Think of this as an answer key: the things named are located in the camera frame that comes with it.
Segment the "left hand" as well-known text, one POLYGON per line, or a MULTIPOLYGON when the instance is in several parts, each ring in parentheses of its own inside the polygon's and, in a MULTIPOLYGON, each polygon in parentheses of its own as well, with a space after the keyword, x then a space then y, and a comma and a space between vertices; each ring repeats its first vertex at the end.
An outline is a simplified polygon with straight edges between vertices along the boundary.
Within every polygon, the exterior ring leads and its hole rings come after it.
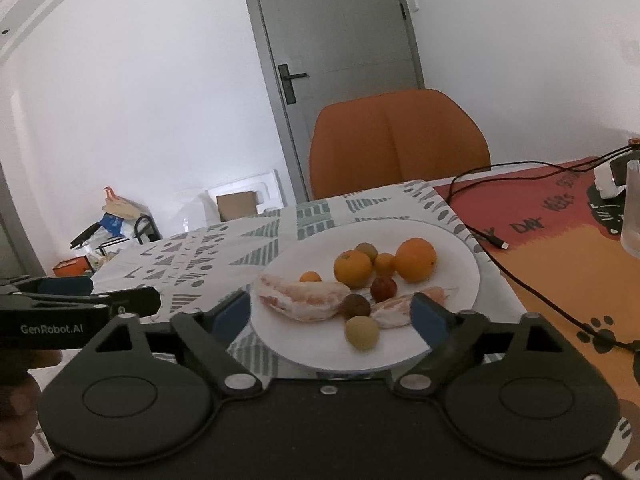
POLYGON ((1 461, 22 466, 34 458, 41 389, 30 372, 60 364, 60 350, 1 351, 1 461))

